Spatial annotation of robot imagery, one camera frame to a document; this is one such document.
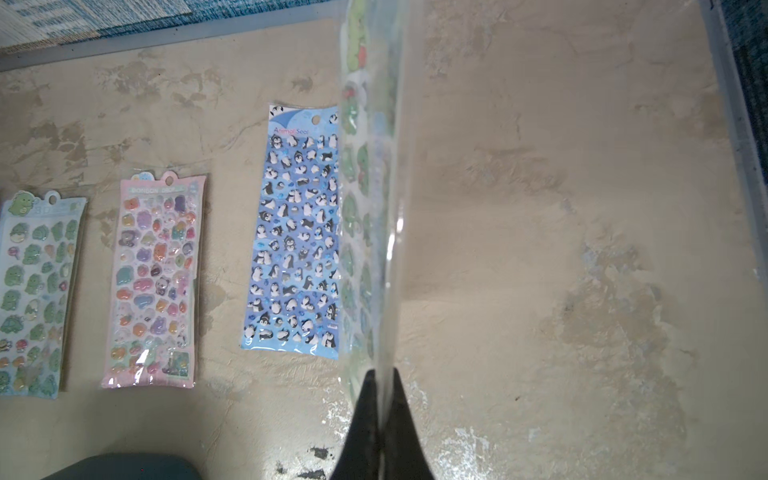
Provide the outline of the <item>green dinosaur sticker sheet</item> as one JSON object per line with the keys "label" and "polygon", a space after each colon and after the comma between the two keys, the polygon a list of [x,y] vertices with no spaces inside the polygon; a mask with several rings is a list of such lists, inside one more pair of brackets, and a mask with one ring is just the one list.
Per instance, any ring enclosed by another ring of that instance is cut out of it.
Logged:
{"label": "green dinosaur sticker sheet", "polygon": [[20,190],[1,211],[1,393],[58,397],[88,200]]}

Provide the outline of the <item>blue penguin sticker sheet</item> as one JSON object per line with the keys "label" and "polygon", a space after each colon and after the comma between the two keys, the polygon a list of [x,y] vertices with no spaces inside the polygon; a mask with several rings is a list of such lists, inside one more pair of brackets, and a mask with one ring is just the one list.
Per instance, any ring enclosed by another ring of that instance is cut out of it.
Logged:
{"label": "blue penguin sticker sheet", "polygon": [[337,359],[339,117],[269,109],[241,347]]}

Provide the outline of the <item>teal plastic storage box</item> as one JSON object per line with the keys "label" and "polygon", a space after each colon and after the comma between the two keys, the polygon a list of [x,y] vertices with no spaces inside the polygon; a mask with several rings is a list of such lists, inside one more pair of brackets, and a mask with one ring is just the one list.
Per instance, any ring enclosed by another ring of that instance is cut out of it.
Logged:
{"label": "teal plastic storage box", "polygon": [[44,477],[64,479],[201,480],[202,476],[192,463],[175,455],[109,453],[86,458]]}

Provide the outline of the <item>pink bonbon sticker sheet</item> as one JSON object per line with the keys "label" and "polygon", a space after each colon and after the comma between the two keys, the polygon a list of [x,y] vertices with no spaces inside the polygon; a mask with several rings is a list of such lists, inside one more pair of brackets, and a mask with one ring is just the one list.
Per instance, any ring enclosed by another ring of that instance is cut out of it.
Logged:
{"label": "pink bonbon sticker sheet", "polygon": [[167,171],[120,183],[104,389],[195,384],[206,182]]}

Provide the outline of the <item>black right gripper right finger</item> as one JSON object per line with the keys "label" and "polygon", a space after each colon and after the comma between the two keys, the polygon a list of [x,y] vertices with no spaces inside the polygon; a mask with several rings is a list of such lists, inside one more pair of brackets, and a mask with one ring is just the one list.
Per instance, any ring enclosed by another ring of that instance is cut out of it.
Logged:
{"label": "black right gripper right finger", "polygon": [[396,368],[393,369],[391,404],[383,427],[383,454],[385,480],[434,479]]}

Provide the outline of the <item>green frog sticker sheet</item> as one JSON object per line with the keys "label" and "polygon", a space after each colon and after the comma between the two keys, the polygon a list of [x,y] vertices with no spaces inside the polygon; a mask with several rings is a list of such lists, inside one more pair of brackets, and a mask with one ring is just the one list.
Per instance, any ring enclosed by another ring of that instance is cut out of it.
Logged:
{"label": "green frog sticker sheet", "polygon": [[340,301],[344,376],[393,392],[410,165],[420,111],[421,1],[349,1],[340,32]]}

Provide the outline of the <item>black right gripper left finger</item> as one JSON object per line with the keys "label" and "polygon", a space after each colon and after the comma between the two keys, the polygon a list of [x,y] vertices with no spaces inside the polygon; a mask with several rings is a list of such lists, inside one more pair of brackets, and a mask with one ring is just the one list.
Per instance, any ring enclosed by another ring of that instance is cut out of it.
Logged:
{"label": "black right gripper left finger", "polygon": [[352,415],[351,424],[330,480],[376,480],[380,468],[377,384],[369,370]]}

